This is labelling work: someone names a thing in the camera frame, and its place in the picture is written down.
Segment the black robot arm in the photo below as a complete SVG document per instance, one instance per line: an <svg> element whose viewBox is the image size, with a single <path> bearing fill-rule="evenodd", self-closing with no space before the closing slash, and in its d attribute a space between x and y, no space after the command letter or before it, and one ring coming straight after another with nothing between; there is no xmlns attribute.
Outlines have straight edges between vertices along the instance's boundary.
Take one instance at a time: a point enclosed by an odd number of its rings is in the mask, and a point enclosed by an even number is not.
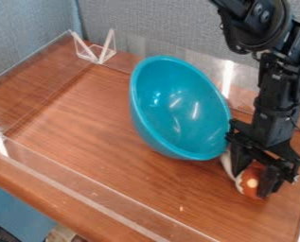
<svg viewBox="0 0 300 242"><path fill-rule="evenodd" d="M227 140L235 176L255 161L266 167L258 186L264 199L299 178L300 155L290 142L300 117L300 21L288 0L210 1L228 48L260 63L252 122L231 119Z"/></svg>

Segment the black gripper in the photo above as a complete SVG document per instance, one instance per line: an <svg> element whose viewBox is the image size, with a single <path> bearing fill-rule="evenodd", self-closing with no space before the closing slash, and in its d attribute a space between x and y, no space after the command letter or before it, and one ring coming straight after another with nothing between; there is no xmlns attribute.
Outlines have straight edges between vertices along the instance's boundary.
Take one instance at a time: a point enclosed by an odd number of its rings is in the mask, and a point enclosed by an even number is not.
<svg viewBox="0 0 300 242"><path fill-rule="evenodd" d="M234 118L226 139L231 145L232 173L239 176L254 161L266 168L260 176L258 196L266 199L284 182L296 182L300 155L291 147L300 105L272 107L255 103L252 123Z"/></svg>

